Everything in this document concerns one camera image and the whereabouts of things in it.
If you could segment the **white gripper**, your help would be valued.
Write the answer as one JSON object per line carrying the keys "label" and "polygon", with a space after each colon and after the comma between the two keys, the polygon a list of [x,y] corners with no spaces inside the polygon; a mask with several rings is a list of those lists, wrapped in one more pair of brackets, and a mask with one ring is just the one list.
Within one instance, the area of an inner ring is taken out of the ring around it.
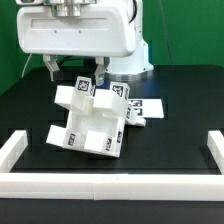
{"label": "white gripper", "polygon": [[136,49],[133,0],[15,0],[19,45],[43,54],[54,80],[56,55],[96,57],[95,81],[104,84],[108,57],[125,57]]}

